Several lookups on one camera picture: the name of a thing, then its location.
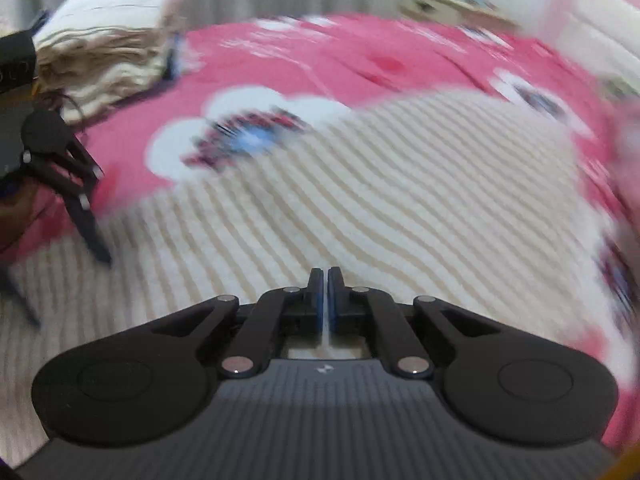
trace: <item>circular pad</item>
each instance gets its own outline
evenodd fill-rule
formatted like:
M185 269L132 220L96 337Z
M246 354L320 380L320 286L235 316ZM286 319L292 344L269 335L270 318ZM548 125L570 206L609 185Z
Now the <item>circular pad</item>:
M561 366L534 359L509 363L498 373L498 382L508 394L537 402L559 399L574 384L571 374Z
M444 395L476 430L527 446L599 437L618 400L615 380L596 360L514 333L460 344Z
M209 380L180 338L110 338L65 352L33 381L46 428L79 444L130 446L168 434L204 406Z

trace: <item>metal pivot pin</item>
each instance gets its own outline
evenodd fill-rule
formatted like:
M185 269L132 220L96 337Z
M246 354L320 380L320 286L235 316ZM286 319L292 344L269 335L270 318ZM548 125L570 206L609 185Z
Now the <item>metal pivot pin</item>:
M421 374L429 369L429 362L416 356L403 357L398 361L398 368L408 374Z
M254 367L254 362L251 361L251 359L249 359L248 357L234 355L231 357L227 357L224 361L222 361L222 367L229 373L242 374L251 370L251 368Z
M89 202L89 197L84 193L82 193L78 195L78 200L80 201L80 206L82 207L82 209L84 209L85 211L89 211L91 207L91 203Z

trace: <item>bed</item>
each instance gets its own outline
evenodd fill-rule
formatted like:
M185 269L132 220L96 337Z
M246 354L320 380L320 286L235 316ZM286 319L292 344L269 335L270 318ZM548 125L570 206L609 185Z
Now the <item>bed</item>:
M187 40L198 54L190 73L87 131L88 149L104 171L92 209L113 248L113 269L91 261L62 205L50 208L17 248L12 270L44 327L34 332L17 307L2 305L0 456L17 464L43 443L29 392L34 374L53 355L215 294L255 301L268 288L302 283L311 266L339 264L348 280L403 301L435 293L573 344L609 365L623 395L632 390L633 349L616 327L613 295L597 261L620 212L601 171L612 154L610 117L594 78L578 64L531 38L361 15L219 25L191 32ZM270 127L260 124L265 116L283 126L275 142ZM478 117L485 127L476 128ZM432 144L413 135L425 124L440 125L431 128L437 158L456 167L463 190L448 182L444 167L422 167L421 154L433 153ZM211 131L219 125L243 135L229 137L233 145L223 139L225 148L212 152ZM463 130L480 132L477 146L451 140ZM493 153L487 139L499 130L505 134L494 155L508 164L485 166L478 153ZM523 152L513 139L522 140ZM558 188L529 186L525 166L532 182L547 186L553 177ZM490 189L505 197L500 203L513 211L513 221L492 231L487 245L474 246L479 263L470 278L466 249L438 232L453 231L448 215L463 211L441 189L462 196L465 188L475 189L476 173L487 183L478 193ZM431 185L436 177L440 184ZM530 190L533 202L514 182ZM482 222L474 229L501 218L502 210L487 206L491 200L468 199L488 208L475 214ZM531 239L528 216L536 224ZM574 216L581 222L577 231L563 224ZM439 228L436 218L444 220ZM464 225L455 229L452 237L460 238ZM398 230L406 232L397 237ZM561 242L560 232L567 234ZM447 247L436 250L441 242ZM567 257L566 278L585 282L584 288L574 294L563 283L549 295L533 293L545 277L556 279L548 268L564 260L549 260L545 248L553 253L557 243L566 254L579 246L580 258ZM524 280L525 288L515 290L513 275L489 256L492 244L505 258L513 256L507 245L527 245L530 267L518 267L517 258L512 266L520 269L519 279L539 270L539 280ZM425 264L435 253L439 257ZM445 262L455 264L441 275ZM509 290L503 294L503 288ZM506 305L508 298L518 298L519 310L492 310L494 300ZM589 306L581 310L581 301ZM527 302L547 307L537 311ZM300 352L327 358L359 350L324 340ZM620 431L615 419L605 442L620 444Z

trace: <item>ridged gray surface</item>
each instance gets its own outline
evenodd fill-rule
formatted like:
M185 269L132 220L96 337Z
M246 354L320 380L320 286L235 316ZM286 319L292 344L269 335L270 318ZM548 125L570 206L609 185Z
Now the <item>ridged gray surface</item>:
M260 376L223 383L171 436L127 449L54 441L19 472L27 480L585 480L611 461L596 442L551 450L494 442L453 418L426 382L393 377L377 360L273 360Z

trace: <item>folded towel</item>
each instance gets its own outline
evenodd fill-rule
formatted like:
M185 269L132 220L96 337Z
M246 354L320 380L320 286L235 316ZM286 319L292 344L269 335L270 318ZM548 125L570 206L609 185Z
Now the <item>folded towel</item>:
M144 38L175 16L182 0L67 0L34 36L42 62L119 38Z
M40 87L64 89L67 123L154 86L183 28L182 0L67 0L34 36Z

